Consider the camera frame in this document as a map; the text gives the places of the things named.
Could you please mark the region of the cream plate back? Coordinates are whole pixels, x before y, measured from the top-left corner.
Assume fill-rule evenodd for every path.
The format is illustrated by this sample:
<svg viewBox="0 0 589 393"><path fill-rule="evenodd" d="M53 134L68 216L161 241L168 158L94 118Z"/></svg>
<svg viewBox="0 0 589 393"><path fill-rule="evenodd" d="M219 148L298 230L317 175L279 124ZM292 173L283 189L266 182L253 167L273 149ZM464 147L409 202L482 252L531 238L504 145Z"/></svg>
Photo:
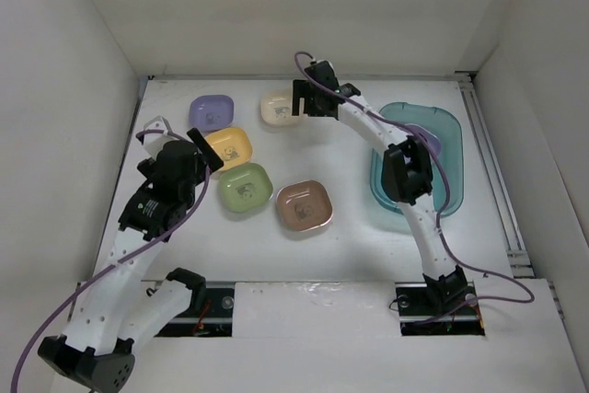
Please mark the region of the cream plate back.
<svg viewBox="0 0 589 393"><path fill-rule="evenodd" d="M260 116L272 127L289 127L303 121L301 115L292 112L292 92L288 89L273 90L260 100Z"/></svg>

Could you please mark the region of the green plate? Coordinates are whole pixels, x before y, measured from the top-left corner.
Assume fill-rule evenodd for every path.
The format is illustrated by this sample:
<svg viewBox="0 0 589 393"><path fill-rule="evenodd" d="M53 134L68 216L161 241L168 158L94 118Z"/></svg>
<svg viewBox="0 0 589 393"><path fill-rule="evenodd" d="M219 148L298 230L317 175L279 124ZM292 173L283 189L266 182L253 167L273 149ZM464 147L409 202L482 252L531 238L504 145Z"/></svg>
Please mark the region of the green plate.
<svg viewBox="0 0 589 393"><path fill-rule="evenodd" d="M225 208L243 214L264 205L273 194L273 185L264 167L245 163L222 174L218 181Z"/></svg>

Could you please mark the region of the brown plate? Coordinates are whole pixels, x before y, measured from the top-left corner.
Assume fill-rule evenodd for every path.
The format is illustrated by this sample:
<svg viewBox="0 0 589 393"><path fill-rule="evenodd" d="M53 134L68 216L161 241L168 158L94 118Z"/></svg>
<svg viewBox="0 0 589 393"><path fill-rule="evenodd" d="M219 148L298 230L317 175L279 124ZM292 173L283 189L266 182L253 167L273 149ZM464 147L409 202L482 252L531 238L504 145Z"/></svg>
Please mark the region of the brown plate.
<svg viewBox="0 0 589 393"><path fill-rule="evenodd" d="M276 205L283 225L294 232L322 227L333 216L329 194L316 180L285 186L277 193Z"/></svg>

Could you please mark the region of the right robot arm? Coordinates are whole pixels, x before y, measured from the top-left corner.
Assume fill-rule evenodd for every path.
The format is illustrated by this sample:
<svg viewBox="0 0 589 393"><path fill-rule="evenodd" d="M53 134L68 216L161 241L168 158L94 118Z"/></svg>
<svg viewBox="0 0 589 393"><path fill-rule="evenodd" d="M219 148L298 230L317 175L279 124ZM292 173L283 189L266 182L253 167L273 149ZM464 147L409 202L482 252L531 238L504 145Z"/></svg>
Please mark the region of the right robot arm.
<svg viewBox="0 0 589 393"><path fill-rule="evenodd" d="M432 148L415 130L375 111L351 84L342 85L330 62L297 52L294 62L302 80L293 85L292 113L331 117L348 126L381 154L381 186L409 223L418 247L425 281L425 302L433 315L455 313L465 301L468 282L463 268L448 252L433 203Z"/></svg>

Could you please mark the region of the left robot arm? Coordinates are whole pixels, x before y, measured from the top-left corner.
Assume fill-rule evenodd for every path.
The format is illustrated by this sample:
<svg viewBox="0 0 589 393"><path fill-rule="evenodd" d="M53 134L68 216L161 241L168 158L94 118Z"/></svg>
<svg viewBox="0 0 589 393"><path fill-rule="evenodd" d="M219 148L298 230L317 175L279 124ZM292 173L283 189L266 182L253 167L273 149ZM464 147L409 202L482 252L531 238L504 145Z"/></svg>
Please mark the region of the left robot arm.
<svg viewBox="0 0 589 393"><path fill-rule="evenodd" d="M211 175L224 162L196 129L185 137L159 135L159 151L137 169L144 183L125 205L102 270L77 291L80 303L58 336L42 340L39 357L57 374L92 392L119 392L129 381L137 353L174 317L204 308L206 280L182 268L141 299L142 280L162 248L196 212Z"/></svg>

